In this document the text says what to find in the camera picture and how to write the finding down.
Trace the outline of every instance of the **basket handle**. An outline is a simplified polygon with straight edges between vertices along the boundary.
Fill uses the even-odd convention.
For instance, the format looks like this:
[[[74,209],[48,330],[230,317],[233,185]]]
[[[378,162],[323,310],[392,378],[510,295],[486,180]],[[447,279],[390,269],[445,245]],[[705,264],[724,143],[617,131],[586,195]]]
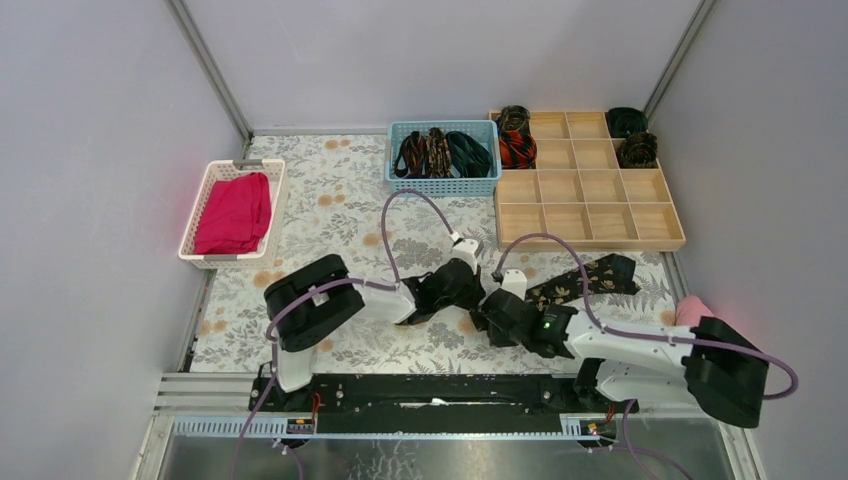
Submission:
[[[241,160],[233,160],[233,166],[238,170],[244,170],[249,167],[262,168],[261,158],[243,158]]]
[[[204,262],[235,262],[238,260],[238,255],[236,254],[221,254],[221,255],[204,255]]]

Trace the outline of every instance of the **pink cloth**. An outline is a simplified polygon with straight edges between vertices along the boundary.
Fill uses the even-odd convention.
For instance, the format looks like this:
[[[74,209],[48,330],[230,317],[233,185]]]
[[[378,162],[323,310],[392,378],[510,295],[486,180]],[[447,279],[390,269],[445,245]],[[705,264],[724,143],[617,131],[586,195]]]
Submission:
[[[271,194],[264,173],[215,182],[197,225],[194,252],[255,252],[270,223]]]
[[[714,317],[713,312],[695,295],[689,295],[677,303],[676,325],[697,327],[701,317]]]

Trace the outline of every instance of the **wooden organizer tray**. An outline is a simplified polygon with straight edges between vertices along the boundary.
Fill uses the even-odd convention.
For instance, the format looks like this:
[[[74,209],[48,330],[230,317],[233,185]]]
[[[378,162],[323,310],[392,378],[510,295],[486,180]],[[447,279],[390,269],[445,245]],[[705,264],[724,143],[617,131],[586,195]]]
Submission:
[[[504,170],[495,189],[500,249],[531,232],[580,251],[673,252],[686,243],[662,168],[620,168],[615,148],[623,139],[610,138],[603,112],[534,112],[530,131],[536,169]],[[560,250],[541,238],[515,247]]]

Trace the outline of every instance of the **floral tablecloth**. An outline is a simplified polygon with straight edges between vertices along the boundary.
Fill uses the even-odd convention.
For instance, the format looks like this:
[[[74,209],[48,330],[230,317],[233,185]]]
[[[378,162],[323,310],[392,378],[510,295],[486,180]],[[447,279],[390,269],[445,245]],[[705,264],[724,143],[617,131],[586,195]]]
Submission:
[[[218,270],[209,294],[191,364],[193,372],[255,372],[271,358],[262,293],[275,280],[328,254],[344,259],[351,276],[392,278],[380,236],[380,211],[390,194],[383,180],[386,137],[256,137],[250,158],[287,162],[291,196],[274,267]],[[500,258],[492,198],[437,198],[453,227],[480,239],[483,286]],[[392,251],[402,276],[421,275],[447,260],[451,242],[430,207],[399,198],[388,215]],[[605,253],[581,255],[588,261]],[[599,316],[642,324],[673,322],[674,302],[657,252],[623,255],[637,262],[636,295],[595,295]],[[575,267],[566,253],[513,253],[507,267],[521,268],[530,286]],[[572,302],[578,308],[581,300]],[[493,348],[466,312],[455,307],[412,327],[376,319],[347,322],[318,344],[320,373],[574,373],[579,365],[544,359],[521,347]]]

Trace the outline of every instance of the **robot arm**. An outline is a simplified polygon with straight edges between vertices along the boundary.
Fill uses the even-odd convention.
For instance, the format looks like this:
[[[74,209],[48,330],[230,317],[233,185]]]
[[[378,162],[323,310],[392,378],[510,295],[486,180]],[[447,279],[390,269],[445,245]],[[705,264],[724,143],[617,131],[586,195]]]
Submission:
[[[292,392],[313,377],[315,346],[343,323],[357,318],[380,318],[386,324],[418,324],[439,310],[457,305],[476,307],[486,293],[480,283],[477,240],[451,234],[450,259],[435,272],[402,279],[395,290],[341,285],[318,294],[283,318],[277,325],[277,358],[274,372],[280,387]],[[273,319],[287,305],[328,282],[347,278],[349,272],[338,255],[327,255],[273,283],[265,290],[268,316]]]
[[[544,312],[524,302],[527,279],[520,270],[496,278],[501,287],[471,312],[478,327],[488,322],[490,338],[520,344],[546,358],[581,361],[575,382],[587,404],[639,401],[700,406],[731,425],[759,423],[768,364],[735,352],[691,344],[638,340],[601,332],[589,315],[573,307],[550,305]],[[606,326],[671,338],[717,340],[755,348],[717,318],[698,327],[661,327],[609,321]]]

